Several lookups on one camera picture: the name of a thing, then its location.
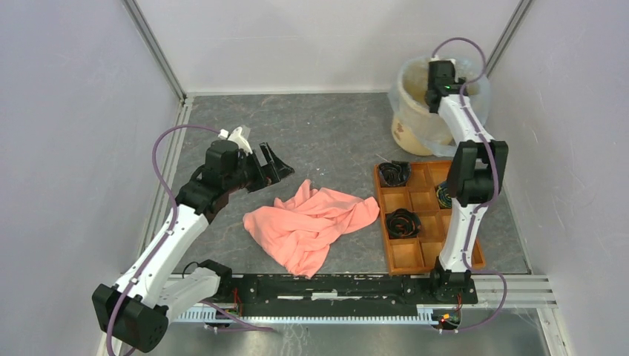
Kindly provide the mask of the yellow trash bin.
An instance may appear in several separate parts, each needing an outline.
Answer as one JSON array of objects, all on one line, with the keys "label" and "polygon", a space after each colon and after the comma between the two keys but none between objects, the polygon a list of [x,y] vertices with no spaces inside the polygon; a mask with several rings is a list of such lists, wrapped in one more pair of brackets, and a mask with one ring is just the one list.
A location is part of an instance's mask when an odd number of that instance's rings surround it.
[{"label": "yellow trash bin", "polygon": [[[388,99],[393,110],[391,132],[395,142],[416,156],[452,157],[456,147],[446,122],[430,113],[425,102],[430,56],[420,56],[404,63],[392,85]],[[459,78],[473,79],[480,67],[468,59],[454,59]],[[472,109],[484,126],[491,101],[490,81],[482,76],[468,86]]]}]

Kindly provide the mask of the blue plastic trash bag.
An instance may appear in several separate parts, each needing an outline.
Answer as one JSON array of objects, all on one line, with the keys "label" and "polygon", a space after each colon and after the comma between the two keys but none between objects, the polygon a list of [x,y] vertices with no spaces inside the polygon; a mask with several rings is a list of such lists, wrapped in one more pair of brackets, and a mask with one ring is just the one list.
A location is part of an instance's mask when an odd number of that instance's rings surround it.
[{"label": "blue plastic trash bag", "polygon": [[429,112],[446,122],[456,147],[455,154],[461,150],[461,143],[472,146],[491,143],[493,138],[475,115],[467,91],[469,85],[486,76],[484,67],[480,66],[480,73],[475,78],[465,79],[456,74],[454,59],[430,58],[424,100]]}]

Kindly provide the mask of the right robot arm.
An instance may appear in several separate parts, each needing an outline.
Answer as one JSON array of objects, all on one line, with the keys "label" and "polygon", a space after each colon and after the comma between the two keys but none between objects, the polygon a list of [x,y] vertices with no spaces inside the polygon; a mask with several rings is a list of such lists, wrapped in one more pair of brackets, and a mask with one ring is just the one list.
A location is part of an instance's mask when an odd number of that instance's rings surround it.
[{"label": "right robot arm", "polygon": [[447,238],[428,283],[430,297],[446,303],[459,289],[470,288],[475,239],[482,217],[501,191],[509,148],[480,123],[453,60],[429,62],[426,103],[430,113],[446,122],[457,145],[446,179],[452,201]]}]

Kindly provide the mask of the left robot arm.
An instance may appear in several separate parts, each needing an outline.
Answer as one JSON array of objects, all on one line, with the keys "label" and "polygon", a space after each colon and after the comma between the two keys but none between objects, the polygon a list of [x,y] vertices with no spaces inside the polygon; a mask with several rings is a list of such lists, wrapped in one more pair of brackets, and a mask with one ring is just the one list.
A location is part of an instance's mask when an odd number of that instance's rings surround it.
[{"label": "left robot arm", "polygon": [[255,192],[294,173],[268,146],[261,165],[254,151],[220,139],[211,143],[205,162],[172,199],[173,208],[139,259],[111,286],[100,284],[92,302],[106,340],[117,339],[132,351],[150,352],[169,324],[194,304],[211,298],[224,302],[233,292],[231,270],[221,264],[200,266],[171,286],[166,282],[189,246],[227,205],[231,193]]}]

